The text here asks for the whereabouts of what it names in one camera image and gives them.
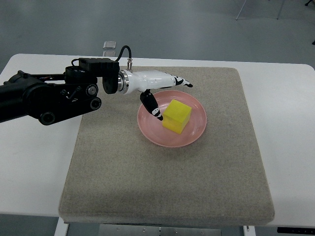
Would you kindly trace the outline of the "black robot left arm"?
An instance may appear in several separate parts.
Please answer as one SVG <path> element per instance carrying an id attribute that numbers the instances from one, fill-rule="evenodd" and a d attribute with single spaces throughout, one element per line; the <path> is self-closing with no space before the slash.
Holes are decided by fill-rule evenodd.
<path id="1" fill-rule="evenodd" d="M 118 90 L 120 66 L 108 58 L 79 58 L 63 74 L 29 74 L 21 70 L 0 87 L 0 120 L 33 117 L 51 125 L 101 107 L 98 78 L 106 93 Z"/>

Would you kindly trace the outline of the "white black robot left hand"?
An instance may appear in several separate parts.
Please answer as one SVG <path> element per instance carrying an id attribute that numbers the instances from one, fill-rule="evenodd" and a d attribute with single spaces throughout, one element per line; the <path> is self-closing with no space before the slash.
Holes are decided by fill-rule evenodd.
<path id="1" fill-rule="evenodd" d="M 140 72 L 121 70 L 118 77 L 117 92 L 122 94 L 130 94 L 136 90 L 141 92 L 140 100 L 145 109 L 157 119 L 163 120 L 158 103 L 151 90 L 166 89 L 178 85 L 193 87 L 188 80 L 166 72 L 157 70 Z"/>

